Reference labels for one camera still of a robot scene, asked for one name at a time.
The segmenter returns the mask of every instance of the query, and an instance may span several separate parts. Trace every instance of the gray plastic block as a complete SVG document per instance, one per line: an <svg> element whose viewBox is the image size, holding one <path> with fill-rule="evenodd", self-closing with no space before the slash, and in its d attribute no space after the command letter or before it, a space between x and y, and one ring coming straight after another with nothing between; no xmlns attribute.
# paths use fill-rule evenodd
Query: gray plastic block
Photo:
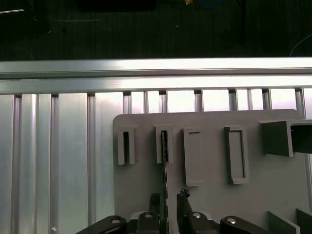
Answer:
<svg viewBox="0 0 312 234"><path fill-rule="evenodd" d="M265 154L293 157L294 152L312 154L312 121L283 120L262 122Z"/></svg>
<svg viewBox="0 0 312 234"><path fill-rule="evenodd" d="M173 155L173 133L172 133L172 125L156 125L156 154L157 154L157 163L162 163L162 146L161 146L161 132L166 131L167 133L167 154L168 154L168 162L173 163L174 155Z"/></svg>
<svg viewBox="0 0 312 234"><path fill-rule="evenodd" d="M135 127L122 127L118 129L118 164L135 164Z"/></svg>
<svg viewBox="0 0 312 234"><path fill-rule="evenodd" d="M301 234L311 234L312 214L297 209L297 224L300 227Z"/></svg>
<svg viewBox="0 0 312 234"><path fill-rule="evenodd" d="M199 186L202 178L202 137L200 129L183 129L186 186Z"/></svg>
<svg viewBox="0 0 312 234"><path fill-rule="evenodd" d="M246 130L242 126L226 126L228 178L231 184L249 182Z"/></svg>
<svg viewBox="0 0 312 234"><path fill-rule="evenodd" d="M289 220L268 212L269 229L275 234L300 234L300 227Z"/></svg>
<svg viewBox="0 0 312 234"><path fill-rule="evenodd" d="M156 126L171 125L174 160L166 166L170 234L178 232L176 195L181 188L188 187L187 183L198 180L199 167L202 182L199 186L188 187L194 211L210 214L216 222L229 215L238 216L265 229L268 228L267 211L296 222L296 209L309 208L305 158L301 153L295 153L293 158L264 155L259 123L285 119L298 122L299 114L295 110L263 110L117 116L113 123L114 147L118 129L136 126L137 161L134 165L119 166L117 150L114 150L116 214L127 218L134 212L148 210L150 195L163 193L163 168L157 163ZM240 126L246 133L249 183L228 183L229 141L225 126ZM200 136L201 139L200 160L196 158L197 153L191 155L192 150L184 145L184 129L188 128L200 130L199 135L195 134L195 138ZM231 133L237 139L238 132ZM241 172L234 178L241 178Z"/></svg>

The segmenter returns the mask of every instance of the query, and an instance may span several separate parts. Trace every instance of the aluminum profile panel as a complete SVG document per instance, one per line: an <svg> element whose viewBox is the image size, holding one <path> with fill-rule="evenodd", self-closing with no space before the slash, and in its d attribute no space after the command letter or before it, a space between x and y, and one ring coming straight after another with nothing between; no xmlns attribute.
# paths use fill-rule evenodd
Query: aluminum profile panel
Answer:
<svg viewBox="0 0 312 234"><path fill-rule="evenodd" d="M58 234L87 227L87 94L58 97Z"/></svg>
<svg viewBox="0 0 312 234"><path fill-rule="evenodd" d="M1 79L190 74L307 74L310 72L312 72L311 58L112 59L0 63Z"/></svg>
<svg viewBox="0 0 312 234"><path fill-rule="evenodd" d="M20 116L19 233L35 233L38 95L22 95Z"/></svg>
<svg viewBox="0 0 312 234"><path fill-rule="evenodd" d="M40 94L37 128L36 233L50 231L51 95Z"/></svg>
<svg viewBox="0 0 312 234"><path fill-rule="evenodd" d="M145 112L159 113L159 91L148 91L145 93Z"/></svg>
<svg viewBox="0 0 312 234"><path fill-rule="evenodd" d="M168 112L194 112L195 95L193 90L168 91Z"/></svg>
<svg viewBox="0 0 312 234"><path fill-rule="evenodd" d="M249 90L250 109L251 110L263 110L263 93L262 89Z"/></svg>
<svg viewBox="0 0 312 234"><path fill-rule="evenodd" d="M297 109L295 89L271 89L272 109Z"/></svg>
<svg viewBox="0 0 312 234"><path fill-rule="evenodd" d="M123 113L123 93L95 94L95 222L115 214L113 120Z"/></svg>
<svg viewBox="0 0 312 234"><path fill-rule="evenodd" d="M11 233L13 168L13 95L0 96L0 233Z"/></svg>
<svg viewBox="0 0 312 234"><path fill-rule="evenodd" d="M131 92L131 114L143 114L145 112L144 92Z"/></svg>
<svg viewBox="0 0 312 234"><path fill-rule="evenodd" d="M229 111L229 90L203 90L204 111Z"/></svg>
<svg viewBox="0 0 312 234"><path fill-rule="evenodd" d="M0 160L12 165L0 171L1 188L11 188L0 194L0 233L75 233L114 212L116 115L228 111L233 100L237 110L297 109L309 119L311 73L310 58L0 62ZM4 80L12 77L30 79ZM25 168L19 158L30 159Z"/></svg>

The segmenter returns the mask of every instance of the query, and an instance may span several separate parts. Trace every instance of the metal screw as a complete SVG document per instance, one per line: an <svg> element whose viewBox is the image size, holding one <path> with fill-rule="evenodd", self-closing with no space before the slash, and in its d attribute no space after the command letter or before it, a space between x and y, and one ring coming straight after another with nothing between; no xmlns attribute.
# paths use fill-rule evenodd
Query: metal screw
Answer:
<svg viewBox="0 0 312 234"><path fill-rule="evenodd" d="M146 218L151 218L151 217L153 217L151 214L149 214L149 213L147 213L146 215L145 215L145 217Z"/></svg>
<svg viewBox="0 0 312 234"><path fill-rule="evenodd" d="M193 213L193 217L196 217L196 218L200 218L200 214L199 213Z"/></svg>
<svg viewBox="0 0 312 234"><path fill-rule="evenodd" d="M228 221L228 223L231 223L231 224L235 224L236 223L236 220L233 219L233 218L228 218L227 221Z"/></svg>

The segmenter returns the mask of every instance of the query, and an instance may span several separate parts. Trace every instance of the gray bracket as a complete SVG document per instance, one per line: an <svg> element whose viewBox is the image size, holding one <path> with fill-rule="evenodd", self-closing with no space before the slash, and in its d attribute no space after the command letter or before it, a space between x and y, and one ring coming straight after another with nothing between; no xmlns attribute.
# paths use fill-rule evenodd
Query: gray bracket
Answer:
<svg viewBox="0 0 312 234"><path fill-rule="evenodd" d="M228 178L231 184L249 182L249 164L246 130L241 126L226 126Z"/></svg>
<svg viewBox="0 0 312 234"><path fill-rule="evenodd" d="M202 182L202 136L198 128L183 129L186 186L199 186Z"/></svg>
<svg viewBox="0 0 312 234"><path fill-rule="evenodd" d="M294 152L312 154L312 121L261 122L265 154L293 157Z"/></svg>
<svg viewBox="0 0 312 234"><path fill-rule="evenodd" d="M300 234L300 227L289 220L268 212L269 229L275 234Z"/></svg>
<svg viewBox="0 0 312 234"><path fill-rule="evenodd" d="M297 209L297 224L301 234L312 233L312 214Z"/></svg>

